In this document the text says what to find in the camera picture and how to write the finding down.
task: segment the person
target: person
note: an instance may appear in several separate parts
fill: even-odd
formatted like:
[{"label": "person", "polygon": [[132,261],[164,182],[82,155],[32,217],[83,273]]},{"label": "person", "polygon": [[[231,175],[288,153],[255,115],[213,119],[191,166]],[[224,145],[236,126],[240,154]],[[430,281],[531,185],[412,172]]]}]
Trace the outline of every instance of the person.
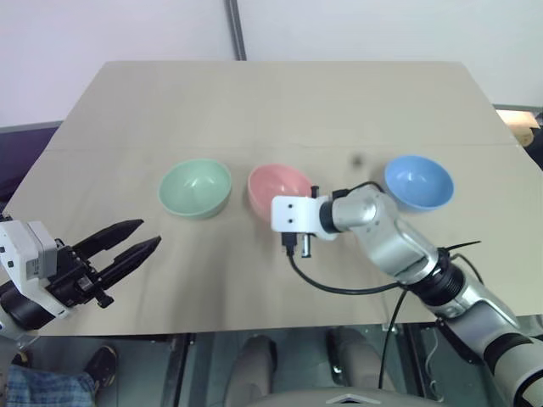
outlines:
[{"label": "person", "polygon": [[25,353],[18,353],[9,367],[8,407],[92,407],[97,393],[115,380],[117,353],[102,346],[77,375],[31,369]]}]

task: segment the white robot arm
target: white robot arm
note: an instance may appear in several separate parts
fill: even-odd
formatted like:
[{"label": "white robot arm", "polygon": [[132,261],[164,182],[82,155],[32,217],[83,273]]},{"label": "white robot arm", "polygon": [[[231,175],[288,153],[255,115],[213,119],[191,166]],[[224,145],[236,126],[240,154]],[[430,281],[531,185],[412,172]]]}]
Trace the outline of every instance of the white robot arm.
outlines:
[{"label": "white robot arm", "polygon": [[513,312],[454,265],[447,250],[400,219],[377,184],[343,190],[332,199],[275,197],[271,211],[274,231],[305,234],[305,255],[311,235],[333,240],[354,232],[368,258],[439,317],[445,337],[486,363],[510,405],[543,405],[543,343],[523,335]]}]

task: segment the beige table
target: beige table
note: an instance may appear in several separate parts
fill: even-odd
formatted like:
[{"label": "beige table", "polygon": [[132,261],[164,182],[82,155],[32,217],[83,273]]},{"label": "beige table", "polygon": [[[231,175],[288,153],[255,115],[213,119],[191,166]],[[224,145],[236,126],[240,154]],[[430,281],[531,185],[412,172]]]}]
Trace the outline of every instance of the beige table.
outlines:
[{"label": "beige table", "polygon": [[[137,271],[109,290],[107,310],[80,307],[46,334],[144,334],[389,319],[397,292],[342,297],[319,292],[290,269],[279,236],[245,195],[255,165],[303,170],[323,191],[380,180],[404,153],[437,159],[456,195],[443,209],[407,215],[438,245],[466,248],[487,285],[517,314],[543,311],[542,178],[458,64],[106,64],[53,137],[8,206],[74,243],[113,222],[145,224],[112,253],[160,234]],[[219,159],[232,171],[226,209],[210,220],[167,214],[156,191],[176,162]],[[361,157],[362,166],[352,164]],[[320,282],[388,282],[344,234],[314,243],[299,265]],[[408,297],[402,321],[430,321]]]}]

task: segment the black cable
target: black cable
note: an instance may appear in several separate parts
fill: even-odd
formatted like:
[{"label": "black cable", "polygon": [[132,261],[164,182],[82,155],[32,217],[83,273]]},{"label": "black cable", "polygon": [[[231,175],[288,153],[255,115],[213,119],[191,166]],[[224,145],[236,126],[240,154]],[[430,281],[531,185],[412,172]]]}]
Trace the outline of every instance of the black cable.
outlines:
[{"label": "black cable", "polygon": [[466,262],[466,264],[469,265],[469,267],[472,269],[473,274],[477,277],[479,282],[484,285],[483,277],[481,277],[481,275],[479,274],[479,272],[477,271],[477,269],[475,268],[473,263],[471,261],[469,261],[466,256],[464,256],[463,254],[457,253],[457,254],[455,254],[455,255],[453,255],[451,257],[451,261],[454,260],[454,259],[462,259],[462,260],[464,260]]},{"label": "black cable", "polygon": [[387,334],[384,337],[383,352],[381,353],[381,368],[379,369],[378,388],[383,388],[384,362],[387,355],[387,348],[389,345],[390,333],[392,332],[392,328],[394,327],[394,324],[396,323],[396,318],[398,317],[398,313],[400,312],[400,307],[402,303],[404,302],[404,298],[406,297],[406,294],[407,294],[407,290],[402,291],[402,293],[400,294],[400,297],[398,298],[398,301],[396,302],[394,312],[392,313],[392,318],[390,318],[389,329],[387,329]]},{"label": "black cable", "polygon": [[471,246],[472,244],[481,243],[480,240],[475,240],[473,242],[467,242],[467,243],[460,243],[460,244],[453,244],[452,246],[449,246],[448,248],[445,248],[447,252],[450,252],[451,250],[456,250],[457,248],[465,248],[466,246]]},{"label": "black cable", "polygon": [[366,185],[373,185],[374,187],[376,187],[380,192],[384,193],[384,189],[383,187],[381,187],[379,184],[377,184],[375,181],[366,181],[366,182],[362,182],[362,184],[359,184],[357,185],[356,187],[354,188],[351,188],[349,190],[348,193],[351,193],[353,192],[354,190],[358,189],[358,188],[362,188],[362,187],[365,187]]},{"label": "black cable", "polygon": [[319,290],[326,291],[327,293],[343,294],[343,295],[369,295],[369,294],[382,293],[383,291],[391,290],[393,288],[397,288],[400,286],[398,282],[393,282],[391,284],[386,284],[380,287],[361,288],[361,289],[349,289],[349,288],[337,288],[337,287],[325,286],[324,284],[321,284],[320,282],[316,282],[315,280],[309,278],[306,274],[304,274],[304,272],[300,270],[299,267],[296,265],[293,254],[287,253],[287,257],[288,257],[288,261],[290,262],[290,265],[292,266],[294,271],[296,271],[298,276],[302,277],[302,279],[305,282],[308,282],[313,287],[318,288]]}]

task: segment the blue bowl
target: blue bowl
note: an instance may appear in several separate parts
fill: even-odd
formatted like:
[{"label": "blue bowl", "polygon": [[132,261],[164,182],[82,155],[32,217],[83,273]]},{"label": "blue bowl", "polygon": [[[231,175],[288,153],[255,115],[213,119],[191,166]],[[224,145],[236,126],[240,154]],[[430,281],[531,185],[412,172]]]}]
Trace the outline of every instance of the blue bowl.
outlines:
[{"label": "blue bowl", "polygon": [[384,169],[389,191],[408,209],[437,209],[447,204],[455,191],[449,173],[441,165],[417,155],[404,155]]}]

